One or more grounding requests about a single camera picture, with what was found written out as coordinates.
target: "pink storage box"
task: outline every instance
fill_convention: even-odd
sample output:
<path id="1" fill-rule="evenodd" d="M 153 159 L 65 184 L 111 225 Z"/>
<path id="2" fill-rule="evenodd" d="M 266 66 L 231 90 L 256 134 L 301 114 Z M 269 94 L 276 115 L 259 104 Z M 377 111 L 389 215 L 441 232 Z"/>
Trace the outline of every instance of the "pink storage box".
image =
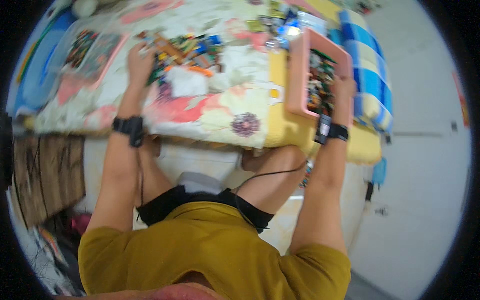
<path id="1" fill-rule="evenodd" d="M 353 77 L 352 57 L 342 48 L 310 28 L 290 42 L 288 97 L 285 108 L 288 112 L 309 119 L 318 119 L 318 114 L 307 109 L 307 83 L 310 71 L 310 49 L 317 49 L 335 60 L 335 75 Z M 353 98 L 350 100 L 350 122 L 353 124 Z"/>

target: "blue pillow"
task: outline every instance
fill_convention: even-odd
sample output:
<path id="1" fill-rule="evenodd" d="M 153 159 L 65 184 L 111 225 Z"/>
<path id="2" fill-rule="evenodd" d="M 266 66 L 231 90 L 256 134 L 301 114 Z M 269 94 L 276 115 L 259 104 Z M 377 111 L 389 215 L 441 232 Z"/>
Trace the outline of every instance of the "blue pillow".
<path id="1" fill-rule="evenodd" d="M 354 117 L 378 132 L 391 133 L 392 92 L 387 66 L 377 38 L 363 17 L 350 10 L 341 11 L 343 47 L 352 56 L 358 93 L 354 97 Z"/>

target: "sleeve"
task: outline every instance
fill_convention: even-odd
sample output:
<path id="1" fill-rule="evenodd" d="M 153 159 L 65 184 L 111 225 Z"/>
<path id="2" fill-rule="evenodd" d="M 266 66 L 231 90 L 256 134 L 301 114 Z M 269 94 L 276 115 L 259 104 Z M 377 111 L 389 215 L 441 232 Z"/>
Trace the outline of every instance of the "sleeve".
<path id="1" fill-rule="evenodd" d="M 318 244 L 280 258 L 280 269 L 297 299 L 343 300 L 350 267 L 342 252 Z"/>
<path id="2" fill-rule="evenodd" d="M 122 290 L 127 278 L 123 251 L 129 233 L 112 228 L 95 228 L 80 239 L 78 268 L 87 295 Z"/>

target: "mustard yellow shirt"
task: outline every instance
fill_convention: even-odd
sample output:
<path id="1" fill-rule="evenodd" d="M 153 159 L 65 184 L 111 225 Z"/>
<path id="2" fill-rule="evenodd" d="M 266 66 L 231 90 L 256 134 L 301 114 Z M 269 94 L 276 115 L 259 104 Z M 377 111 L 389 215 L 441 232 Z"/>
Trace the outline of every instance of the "mustard yellow shirt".
<path id="1" fill-rule="evenodd" d="M 82 237 L 78 259 L 89 295 L 155 289 L 190 271 L 233 300 L 343 300 L 350 282 L 343 253 L 312 244 L 281 256 L 235 208 L 209 202 L 179 206 L 147 229 L 93 229 Z"/>

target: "hand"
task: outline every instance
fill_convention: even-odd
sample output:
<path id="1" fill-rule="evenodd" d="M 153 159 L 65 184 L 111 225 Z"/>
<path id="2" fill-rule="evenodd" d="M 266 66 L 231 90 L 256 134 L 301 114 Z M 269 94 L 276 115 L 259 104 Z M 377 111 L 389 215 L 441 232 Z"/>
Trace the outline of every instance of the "hand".
<path id="1" fill-rule="evenodd" d="M 351 77 L 335 76 L 333 92 L 335 94 L 335 109 L 332 122 L 348 126 L 350 99 L 357 93 L 357 83 Z"/>
<path id="2" fill-rule="evenodd" d="M 130 75 L 130 85 L 144 87 L 152 73 L 155 59 L 155 50 L 149 49 L 145 55 L 140 54 L 140 50 L 146 46 L 145 42 L 135 45 L 128 54 L 128 72 Z"/>
<path id="3" fill-rule="evenodd" d="M 351 77 L 335 75 L 333 91 L 336 101 L 349 101 L 357 93 L 357 83 Z"/>

